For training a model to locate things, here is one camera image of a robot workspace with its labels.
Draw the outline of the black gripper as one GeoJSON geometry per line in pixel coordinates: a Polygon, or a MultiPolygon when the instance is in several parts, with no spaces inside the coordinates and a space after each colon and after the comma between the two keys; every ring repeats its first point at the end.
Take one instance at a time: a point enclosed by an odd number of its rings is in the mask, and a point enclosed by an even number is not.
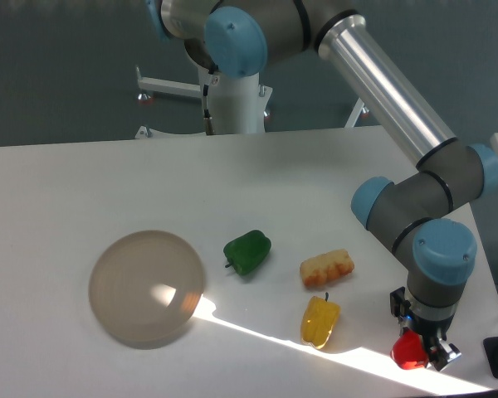
{"type": "Polygon", "coordinates": [[[409,330],[417,333],[425,344],[429,363],[442,371],[461,357],[461,352],[447,342],[450,307],[433,307],[415,298],[404,287],[389,295],[391,314],[398,320],[400,336],[409,330]]]}

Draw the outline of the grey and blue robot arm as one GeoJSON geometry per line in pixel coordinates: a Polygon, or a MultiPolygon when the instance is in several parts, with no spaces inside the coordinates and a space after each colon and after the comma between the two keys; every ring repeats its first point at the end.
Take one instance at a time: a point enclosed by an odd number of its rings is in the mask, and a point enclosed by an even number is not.
{"type": "Polygon", "coordinates": [[[448,219],[498,185],[498,157],[462,144],[369,35],[349,1],[149,1],[157,35],[184,42],[198,68],[205,132],[260,133],[260,73],[306,50],[345,78],[417,173],[400,183],[373,177],[353,195],[364,228],[407,269],[390,295],[401,367],[445,368],[460,355],[447,330],[475,264],[477,244],[448,219]]]}

